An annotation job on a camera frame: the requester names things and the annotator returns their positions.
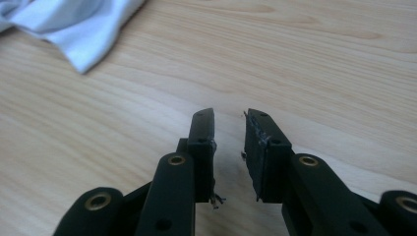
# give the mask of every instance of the white cloth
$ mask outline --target white cloth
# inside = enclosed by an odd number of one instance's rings
[[[83,74],[111,49],[119,29],[144,0],[25,2],[28,0],[0,0],[0,31],[2,26],[6,28],[7,24],[11,24],[37,38],[52,42]]]

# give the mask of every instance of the wooden table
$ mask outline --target wooden table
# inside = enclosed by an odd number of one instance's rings
[[[149,0],[86,75],[2,32],[0,235],[50,235],[85,191],[144,185],[208,107],[227,202],[197,206],[196,235],[288,234],[240,157],[248,108],[352,191],[417,193],[416,26],[409,0]]]

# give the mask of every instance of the black plastic part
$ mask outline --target black plastic part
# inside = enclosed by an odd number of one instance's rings
[[[177,150],[184,148],[181,139]],[[187,140],[187,153],[194,159],[196,203],[207,203],[214,198],[213,157],[216,150],[214,141],[214,112],[212,108],[193,115]]]
[[[265,112],[249,109],[246,114],[246,165],[257,199],[282,203],[287,181],[286,167],[294,154],[292,145]]]
[[[194,235],[194,161],[184,152],[158,163],[135,235]]]
[[[141,220],[141,212],[149,192],[151,182],[126,195],[123,198],[123,205],[117,215],[110,235],[131,236],[135,233],[138,223]]]
[[[389,235],[320,158],[296,154],[291,157],[288,174],[295,195],[312,222],[311,235]]]
[[[123,195],[118,190],[96,188],[88,191],[67,211],[54,235],[109,235],[122,204]]]
[[[405,191],[383,193],[378,217],[392,235],[417,235],[417,195]]]

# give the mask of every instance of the screw hole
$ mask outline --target screw hole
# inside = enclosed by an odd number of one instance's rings
[[[108,193],[101,192],[90,197],[85,203],[85,208],[88,210],[98,210],[106,207],[110,202],[111,196]]]
[[[402,208],[412,212],[417,213],[417,201],[407,197],[397,197],[396,203]]]
[[[185,158],[179,155],[171,156],[168,159],[168,163],[171,165],[180,165],[185,162]]]
[[[319,162],[316,159],[310,156],[301,156],[299,160],[302,164],[308,165],[308,166],[316,166],[319,164]]]
[[[156,222],[155,228],[160,231],[166,231],[170,229],[171,226],[172,226],[172,221],[169,219],[163,218]]]
[[[349,222],[349,226],[358,233],[366,234],[368,233],[367,227],[358,221],[352,220]]]

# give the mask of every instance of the black linkage arm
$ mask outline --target black linkage arm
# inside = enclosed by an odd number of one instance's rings
[[[416,195],[390,191],[379,204],[358,196],[322,159],[294,154],[265,112],[245,115],[243,155],[257,200],[282,204],[290,235],[417,235]]]
[[[123,195],[97,188],[80,196],[55,236],[194,235],[195,203],[223,199],[214,193],[214,113],[193,116],[188,139],[158,163],[153,181]]]

